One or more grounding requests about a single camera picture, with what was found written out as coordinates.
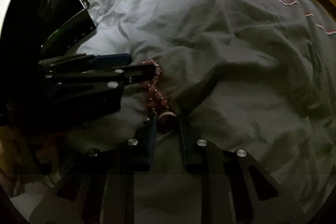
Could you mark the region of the white striped bedsheet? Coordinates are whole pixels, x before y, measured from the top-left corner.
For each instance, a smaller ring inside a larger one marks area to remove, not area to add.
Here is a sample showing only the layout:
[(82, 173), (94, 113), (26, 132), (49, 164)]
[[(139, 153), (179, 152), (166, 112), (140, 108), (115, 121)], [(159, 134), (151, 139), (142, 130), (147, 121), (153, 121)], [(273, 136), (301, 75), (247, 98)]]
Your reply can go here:
[(35, 178), (31, 182), (18, 180), (14, 189), (14, 197), (11, 197), (10, 201), (23, 218), (29, 221), (34, 209), (45, 195), (56, 186), (60, 179), (60, 175), (56, 173)]

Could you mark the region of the grey duvet cover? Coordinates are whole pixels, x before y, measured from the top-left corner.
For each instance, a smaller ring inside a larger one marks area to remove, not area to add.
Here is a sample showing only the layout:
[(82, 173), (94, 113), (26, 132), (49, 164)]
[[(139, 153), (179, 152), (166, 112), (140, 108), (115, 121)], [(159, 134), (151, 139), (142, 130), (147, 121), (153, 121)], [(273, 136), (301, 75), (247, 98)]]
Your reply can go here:
[(183, 132), (244, 149), (317, 223), (335, 223), (335, 22), (310, 0), (88, 0), (80, 53), (155, 60)]

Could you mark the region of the black jewelry box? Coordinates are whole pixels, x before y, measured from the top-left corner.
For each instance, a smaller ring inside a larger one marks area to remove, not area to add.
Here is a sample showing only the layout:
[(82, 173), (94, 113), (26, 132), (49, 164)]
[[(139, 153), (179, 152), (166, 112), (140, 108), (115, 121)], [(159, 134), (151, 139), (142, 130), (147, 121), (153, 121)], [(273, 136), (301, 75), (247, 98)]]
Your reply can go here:
[(65, 54), (77, 42), (96, 30), (87, 0), (59, 0), (53, 14), (52, 33), (42, 45), (44, 53)]

